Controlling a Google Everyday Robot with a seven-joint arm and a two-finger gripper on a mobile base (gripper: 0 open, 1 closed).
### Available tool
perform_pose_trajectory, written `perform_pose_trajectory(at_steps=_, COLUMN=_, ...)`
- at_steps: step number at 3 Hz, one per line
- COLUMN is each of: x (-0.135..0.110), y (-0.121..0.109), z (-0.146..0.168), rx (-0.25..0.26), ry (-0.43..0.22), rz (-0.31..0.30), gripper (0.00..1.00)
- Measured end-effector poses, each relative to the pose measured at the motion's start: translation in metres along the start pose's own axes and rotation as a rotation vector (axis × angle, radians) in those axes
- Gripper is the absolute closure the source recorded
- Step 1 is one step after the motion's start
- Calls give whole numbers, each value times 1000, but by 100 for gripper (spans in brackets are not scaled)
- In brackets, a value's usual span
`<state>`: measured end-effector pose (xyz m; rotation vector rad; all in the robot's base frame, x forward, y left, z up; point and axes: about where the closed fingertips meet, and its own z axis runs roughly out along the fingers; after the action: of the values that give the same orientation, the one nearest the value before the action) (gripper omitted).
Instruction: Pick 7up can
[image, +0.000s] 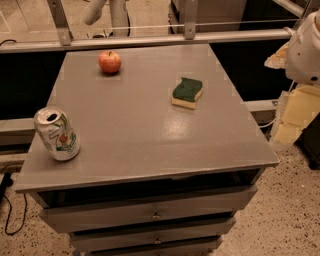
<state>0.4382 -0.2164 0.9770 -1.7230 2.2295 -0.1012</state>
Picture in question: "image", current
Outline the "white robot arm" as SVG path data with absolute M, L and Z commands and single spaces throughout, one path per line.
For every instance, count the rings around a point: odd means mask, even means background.
M 320 85 L 320 10 L 308 15 L 291 36 L 285 72 L 297 83 Z

